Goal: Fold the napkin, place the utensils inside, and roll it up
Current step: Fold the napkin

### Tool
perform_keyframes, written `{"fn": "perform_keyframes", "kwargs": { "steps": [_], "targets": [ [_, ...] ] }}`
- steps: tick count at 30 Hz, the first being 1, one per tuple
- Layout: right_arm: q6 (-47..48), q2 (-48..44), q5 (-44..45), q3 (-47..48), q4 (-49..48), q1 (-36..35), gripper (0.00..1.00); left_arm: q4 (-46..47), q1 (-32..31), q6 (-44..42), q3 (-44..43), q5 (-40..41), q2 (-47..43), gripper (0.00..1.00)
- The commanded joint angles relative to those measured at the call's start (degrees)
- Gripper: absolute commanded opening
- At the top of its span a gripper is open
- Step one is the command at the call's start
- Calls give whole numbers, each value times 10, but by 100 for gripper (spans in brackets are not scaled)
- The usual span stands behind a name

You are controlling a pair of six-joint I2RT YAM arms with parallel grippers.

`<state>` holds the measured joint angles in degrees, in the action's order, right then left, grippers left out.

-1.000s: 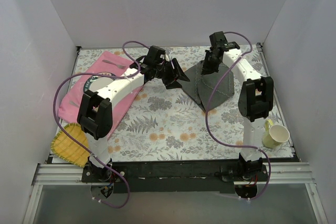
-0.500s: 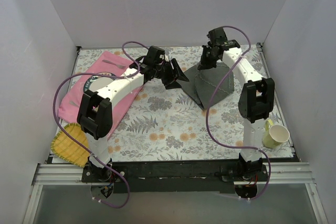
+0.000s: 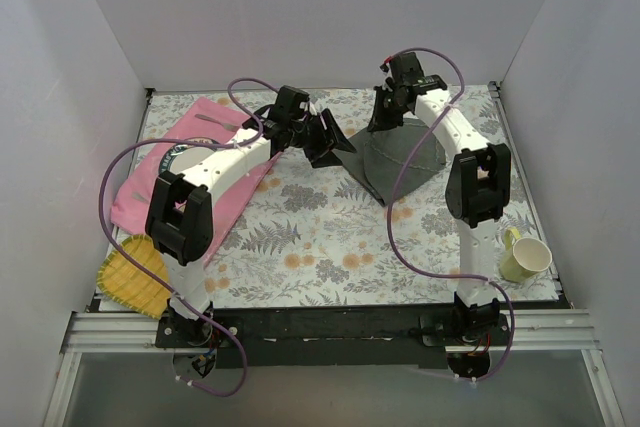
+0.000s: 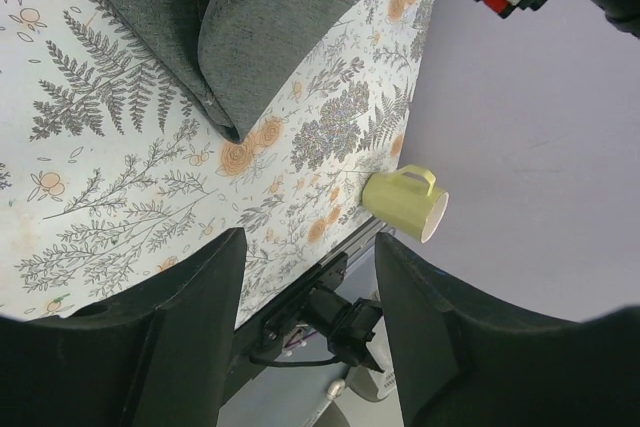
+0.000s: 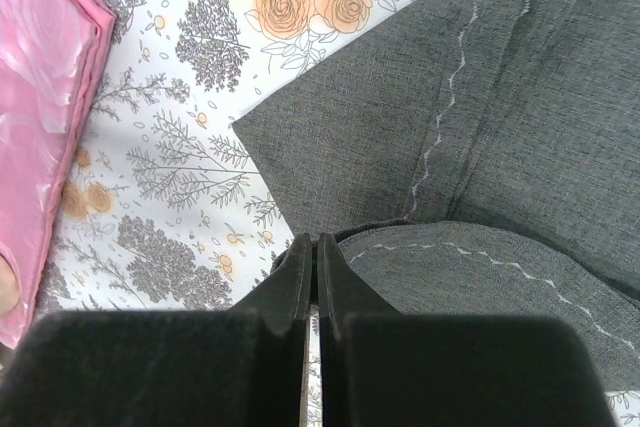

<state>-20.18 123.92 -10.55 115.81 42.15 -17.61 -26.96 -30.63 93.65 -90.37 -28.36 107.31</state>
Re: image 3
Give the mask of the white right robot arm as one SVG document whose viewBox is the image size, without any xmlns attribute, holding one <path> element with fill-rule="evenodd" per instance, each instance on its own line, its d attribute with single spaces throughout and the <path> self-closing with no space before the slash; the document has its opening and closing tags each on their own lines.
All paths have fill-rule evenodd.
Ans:
<svg viewBox="0 0 640 427">
<path fill-rule="evenodd" d="M 435 138 L 451 162 L 444 197 L 459 234 L 459 271 L 451 277 L 457 286 L 450 312 L 424 321 L 422 331 L 471 345 L 500 324 L 495 236 L 510 201 L 511 151 L 472 126 L 444 80 L 425 74 L 418 52 L 405 49 L 383 61 L 386 79 L 375 89 L 368 129 L 395 129 L 411 113 L 428 128 L 420 140 Z"/>
</svg>

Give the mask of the grey cloth napkin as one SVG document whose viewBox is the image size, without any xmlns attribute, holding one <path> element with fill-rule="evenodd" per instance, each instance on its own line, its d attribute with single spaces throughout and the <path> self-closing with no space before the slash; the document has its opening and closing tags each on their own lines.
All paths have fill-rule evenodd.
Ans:
<svg viewBox="0 0 640 427">
<path fill-rule="evenodd" d="M 335 151 L 342 166 L 383 207 L 391 201 L 393 187 L 407 157 L 428 131 L 418 119 L 387 131 L 362 129 L 351 137 L 355 153 Z M 412 193 L 439 174 L 446 165 L 446 153 L 434 135 L 422 144 L 407 167 L 396 199 Z"/>
</svg>

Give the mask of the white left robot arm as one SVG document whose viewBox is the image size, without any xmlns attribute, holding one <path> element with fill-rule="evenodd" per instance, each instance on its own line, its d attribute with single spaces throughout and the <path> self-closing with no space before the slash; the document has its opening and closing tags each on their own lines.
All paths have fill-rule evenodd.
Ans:
<svg viewBox="0 0 640 427">
<path fill-rule="evenodd" d="M 314 168 L 338 166 L 337 152 L 356 150 L 330 110 L 316 109 L 308 93 L 283 86 L 274 103 L 242 124 L 228 147 L 215 147 L 198 164 L 157 177 L 145 232 L 168 270 L 168 326 L 188 345 L 203 346 L 214 332 L 203 259 L 214 238 L 216 204 L 252 169 L 290 147 L 301 149 Z"/>
</svg>

